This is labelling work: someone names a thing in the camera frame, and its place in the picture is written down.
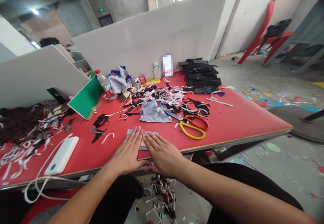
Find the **ceiling light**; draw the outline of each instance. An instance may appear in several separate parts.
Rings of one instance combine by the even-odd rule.
[[[39,14],[38,11],[37,11],[36,9],[34,9],[34,8],[32,8],[31,11],[32,11],[35,15],[38,15],[38,14]]]

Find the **green cardboard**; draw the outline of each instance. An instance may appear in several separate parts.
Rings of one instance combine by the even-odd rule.
[[[68,105],[86,119],[103,91],[104,89],[95,76],[75,95]]]

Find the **black pants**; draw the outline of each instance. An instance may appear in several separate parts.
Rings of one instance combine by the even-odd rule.
[[[252,186],[300,210],[303,210],[295,198],[281,189],[267,176],[258,171],[235,163],[208,164],[204,167],[213,172]],[[139,191],[140,188],[133,176],[126,175],[118,177],[98,205],[90,223],[123,224],[135,198],[138,196]],[[213,206],[208,219],[208,224],[209,223],[235,222],[227,214]]]

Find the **white power bank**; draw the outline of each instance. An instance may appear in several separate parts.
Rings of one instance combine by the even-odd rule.
[[[62,145],[51,160],[47,169],[45,170],[44,175],[54,175],[62,173],[78,141],[79,137],[77,136],[67,138],[65,141],[63,141]]]

